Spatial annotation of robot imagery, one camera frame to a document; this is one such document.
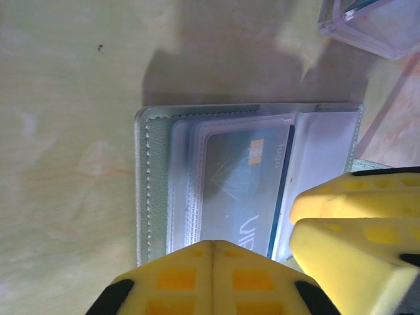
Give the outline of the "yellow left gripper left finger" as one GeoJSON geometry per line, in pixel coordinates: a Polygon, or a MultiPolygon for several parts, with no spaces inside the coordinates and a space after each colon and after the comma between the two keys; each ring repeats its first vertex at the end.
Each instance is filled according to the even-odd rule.
{"type": "Polygon", "coordinates": [[[117,276],[85,315],[212,315],[212,275],[201,241],[117,276]]]}

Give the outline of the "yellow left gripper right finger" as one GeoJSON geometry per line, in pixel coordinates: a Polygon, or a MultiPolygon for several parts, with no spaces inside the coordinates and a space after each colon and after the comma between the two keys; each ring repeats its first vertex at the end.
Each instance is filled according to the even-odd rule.
{"type": "Polygon", "coordinates": [[[310,276],[227,241],[213,241],[213,315],[332,315],[310,276]]]}

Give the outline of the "light green card holder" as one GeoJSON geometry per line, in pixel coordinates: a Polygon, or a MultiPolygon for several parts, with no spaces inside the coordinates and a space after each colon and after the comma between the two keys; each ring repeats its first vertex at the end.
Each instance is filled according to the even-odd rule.
{"type": "Polygon", "coordinates": [[[305,190],[344,173],[380,169],[354,158],[363,114],[357,103],[266,103],[157,106],[135,117],[137,263],[145,264],[203,241],[201,202],[211,135],[294,125],[284,186],[268,257],[291,256],[289,214],[305,190]]]}

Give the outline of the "blue credit card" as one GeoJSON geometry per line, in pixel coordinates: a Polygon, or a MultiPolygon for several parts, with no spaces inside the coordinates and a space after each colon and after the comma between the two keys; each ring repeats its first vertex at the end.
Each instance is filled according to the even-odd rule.
{"type": "Polygon", "coordinates": [[[268,255],[294,125],[211,135],[206,144],[201,240],[268,255]]]}

